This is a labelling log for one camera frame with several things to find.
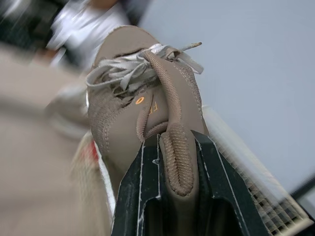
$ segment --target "black plastic holder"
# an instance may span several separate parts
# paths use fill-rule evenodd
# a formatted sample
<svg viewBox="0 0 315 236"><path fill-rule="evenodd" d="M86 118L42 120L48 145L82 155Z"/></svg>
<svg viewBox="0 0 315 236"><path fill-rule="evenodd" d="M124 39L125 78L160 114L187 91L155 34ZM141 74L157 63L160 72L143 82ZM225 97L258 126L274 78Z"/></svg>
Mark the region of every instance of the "black plastic holder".
<svg viewBox="0 0 315 236"><path fill-rule="evenodd" d="M209 137L193 132L199 169L196 236L268 236L244 181ZM159 135L146 140L121 182L112 236L168 235L174 216Z"/></svg>

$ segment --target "person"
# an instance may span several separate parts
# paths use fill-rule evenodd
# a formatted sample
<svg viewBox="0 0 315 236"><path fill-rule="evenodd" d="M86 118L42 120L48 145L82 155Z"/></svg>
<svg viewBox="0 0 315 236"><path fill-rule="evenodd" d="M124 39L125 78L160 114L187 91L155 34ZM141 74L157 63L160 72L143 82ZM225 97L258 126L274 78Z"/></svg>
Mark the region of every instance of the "person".
<svg viewBox="0 0 315 236"><path fill-rule="evenodd" d="M105 37L114 28L128 25L129 20L117 0L70 0L54 19L50 50L61 47L70 54L78 69L89 71ZM56 55L60 58L64 50Z"/></svg>
<svg viewBox="0 0 315 236"><path fill-rule="evenodd" d="M47 48L57 53L51 65L65 66L64 54L68 54L81 72L88 73L107 35L122 25L129 25L129 20L117 0L70 0L52 24ZM46 114L57 131L81 139L89 129L85 84L62 88Z"/></svg>

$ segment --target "shoe display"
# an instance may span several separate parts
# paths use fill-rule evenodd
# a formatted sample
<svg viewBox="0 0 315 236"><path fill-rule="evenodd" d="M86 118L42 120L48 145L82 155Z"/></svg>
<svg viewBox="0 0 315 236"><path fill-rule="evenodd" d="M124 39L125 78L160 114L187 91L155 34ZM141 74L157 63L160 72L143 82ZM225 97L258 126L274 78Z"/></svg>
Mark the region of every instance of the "shoe display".
<svg viewBox="0 0 315 236"><path fill-rule="evenodd" d="M146 31L124 26L105 39L87 76L88 116L115 196L148 137L161 134L168 191L178 235L191 235L198 197L196 146L191 130L207 134L194 72L203 68L183 51L164 46Z"/></svg>

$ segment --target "shoe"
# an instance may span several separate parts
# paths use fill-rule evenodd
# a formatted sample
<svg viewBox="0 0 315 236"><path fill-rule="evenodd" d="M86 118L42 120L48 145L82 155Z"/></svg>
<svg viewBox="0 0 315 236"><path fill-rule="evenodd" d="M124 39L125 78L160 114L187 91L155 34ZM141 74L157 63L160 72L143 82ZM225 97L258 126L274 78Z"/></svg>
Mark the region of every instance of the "shoe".
<svg viewBox="0 0 315 236"><path fill-rule="evenodd" d="M191 130L208 134L194 72L203 68L183 51L161 45L134 26L105 39L87 76L92 135L117 197L146 138L161 134L166 185L174 202L174 234L194 235L198 168Z"/></svg>
<svg viewBox="0 0 315 236"><path fill-rule="evenodd" d="M80 140L90 129L86 97L85 84L63 88L45 109L49 123L59 133Z"/></svg>

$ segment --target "shoelace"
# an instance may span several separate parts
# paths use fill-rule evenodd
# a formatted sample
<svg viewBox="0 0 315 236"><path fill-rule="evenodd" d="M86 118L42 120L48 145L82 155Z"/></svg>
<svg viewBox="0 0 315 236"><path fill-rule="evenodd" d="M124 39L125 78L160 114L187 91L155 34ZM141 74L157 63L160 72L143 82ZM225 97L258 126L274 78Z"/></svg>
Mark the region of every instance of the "shoelace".
<svg viewBox="0 0 315 236"><path fill-rule="evenodd" d="M133 92L142 84L154 80L156 78L156 73L151 68L150 63L143 56L146 51L151 51L161 58L167 57L167 59L180 59L182 62L190 66L194 73L201 74L203 67L183 52L199 45L201 45L201 43L190 44L178 50L179 54L174 56L171 55L172 53L170 55L166 55L167 49L172 47L168 45L155 44L148 49L132 55L115 59L101 60L98 66L87 75L87 86L91 89L102 89L112 84L119 84L123 91L127 90ZM94 84L96 79L100 76L104 76L109 79L105 82Z"/></svg>

